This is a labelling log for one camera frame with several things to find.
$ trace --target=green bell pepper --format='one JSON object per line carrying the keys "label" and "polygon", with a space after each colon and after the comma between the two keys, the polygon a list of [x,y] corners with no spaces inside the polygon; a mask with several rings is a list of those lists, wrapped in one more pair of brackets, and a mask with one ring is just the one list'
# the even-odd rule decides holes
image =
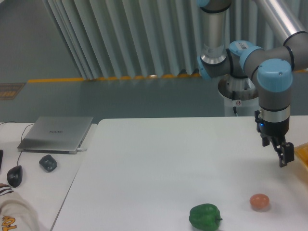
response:
{"label": "green bell pepper", "polygon": [[189,222],[203,231],[217,230],[221,220],[220,211],[212,204],[198,205],[189,212]]}

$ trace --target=robotic arm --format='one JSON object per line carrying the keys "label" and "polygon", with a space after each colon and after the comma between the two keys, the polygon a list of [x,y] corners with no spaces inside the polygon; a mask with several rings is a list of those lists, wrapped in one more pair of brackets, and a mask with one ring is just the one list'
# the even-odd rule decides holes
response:
{"label": "robotic arm", "polygon": [[231,0],[197,0],[206,15],[205,44],[197,61],[205,79],[228,74],[236,81],[249,78],[253,82],[259,95],[257,131],[263,146],[272,143],[283,167],[294,160],[294,146],[286,142],[285,134],[289,129],[292,71],[308,68],[308,33],[283,0],[254,2],[283,46],[265,51],[247,41],[235,41],[224,49],[225,15]]}

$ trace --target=laptop lid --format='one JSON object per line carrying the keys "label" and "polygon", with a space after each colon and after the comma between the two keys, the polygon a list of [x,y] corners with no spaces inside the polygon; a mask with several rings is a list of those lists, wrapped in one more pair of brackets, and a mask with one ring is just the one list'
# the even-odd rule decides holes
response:
{"label": "laptop lid", "polygon": [[18,146],[25,152],[75,154],[93,117],[41,116]]}

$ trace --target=sleeve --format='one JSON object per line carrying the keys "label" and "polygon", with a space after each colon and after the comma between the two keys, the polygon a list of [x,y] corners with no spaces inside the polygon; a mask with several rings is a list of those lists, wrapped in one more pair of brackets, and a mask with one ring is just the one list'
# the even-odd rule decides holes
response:
{"label": "sleeve", "polygon": [[35,211],[8,185],[0,186],[0,219],[2,231],[39,231]]}

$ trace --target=black computer mouse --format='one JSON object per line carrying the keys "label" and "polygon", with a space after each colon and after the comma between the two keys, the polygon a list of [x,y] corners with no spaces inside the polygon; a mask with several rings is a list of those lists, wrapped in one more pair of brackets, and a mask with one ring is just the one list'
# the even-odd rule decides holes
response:
{"label": "black computer mouse", "polygon": [[52,172],[57,167],[57,161],[51,156],[46,155],[39,161],[39,164],[43,166],[43,168],[48,171]]}
{"label": "black computer mouse", "polygon": [[23,179],[23,167],[18,165],[11,168],[6,175],[6,179],[13,188],[18,187]]}

